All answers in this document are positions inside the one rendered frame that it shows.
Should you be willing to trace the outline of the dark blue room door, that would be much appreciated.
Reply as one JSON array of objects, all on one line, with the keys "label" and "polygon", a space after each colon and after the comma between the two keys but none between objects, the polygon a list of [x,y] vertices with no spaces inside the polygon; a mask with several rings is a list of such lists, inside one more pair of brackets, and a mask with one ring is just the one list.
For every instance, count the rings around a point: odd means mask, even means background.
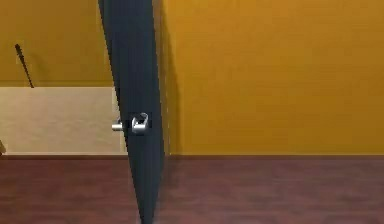
[{"label": "dark blue room door", "polygon": [[[98,0],[140,224],[154,224],[164,161],[152,0]],[[132,117],[147,113],[135,134]]]}]

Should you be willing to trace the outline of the thin black rod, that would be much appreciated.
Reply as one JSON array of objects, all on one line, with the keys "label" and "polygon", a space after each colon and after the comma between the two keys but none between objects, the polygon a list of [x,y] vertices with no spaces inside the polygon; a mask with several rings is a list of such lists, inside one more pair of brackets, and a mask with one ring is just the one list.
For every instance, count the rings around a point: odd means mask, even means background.
[{"label": "thin black rod", "polygon": [[23,66],[23,69],[24,69],[24,72],[26,74],[29,86],[30,86],[30,88],[34,88],[34,85],[33,85],[32,79],[30,77],[21,46],[19,44],[15,44],[15,50],[16,50],[16,54],[17,54],[17,56],[18,56],[18,58],[22,64],[22,66]]}]

